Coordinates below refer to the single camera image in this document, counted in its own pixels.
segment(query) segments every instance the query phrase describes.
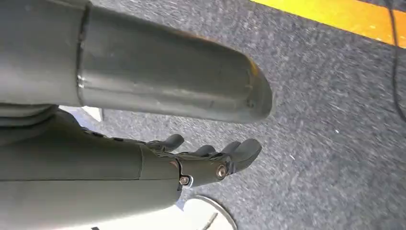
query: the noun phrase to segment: robotic hand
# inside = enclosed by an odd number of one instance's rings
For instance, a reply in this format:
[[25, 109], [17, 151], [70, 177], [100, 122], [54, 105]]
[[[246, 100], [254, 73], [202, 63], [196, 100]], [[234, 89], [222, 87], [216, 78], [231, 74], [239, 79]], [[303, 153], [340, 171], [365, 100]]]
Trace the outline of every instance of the robotic hand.
[[253, 122], [272, 92], [246, 56], [82, 0], [0, 1], [0, 228], [48, 229], [166, 208], [261, 151], [172, 154], [180, 135], [107, 138], [58, 105]]

